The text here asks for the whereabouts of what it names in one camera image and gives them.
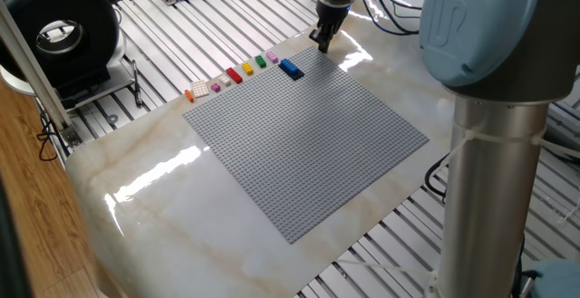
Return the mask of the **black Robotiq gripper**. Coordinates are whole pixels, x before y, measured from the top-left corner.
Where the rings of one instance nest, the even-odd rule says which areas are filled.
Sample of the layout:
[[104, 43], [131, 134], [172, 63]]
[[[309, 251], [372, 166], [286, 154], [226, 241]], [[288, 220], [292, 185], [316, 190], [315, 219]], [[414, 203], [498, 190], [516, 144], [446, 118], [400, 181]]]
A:
[[318, 22], [317, 27], [309, 33], [309, 38], [318, 44], [318, 50], [321, 53], [328, 52], [330, 42], [349, 11], [349, 6], [331, 7], [321, 1], [316, 3]]

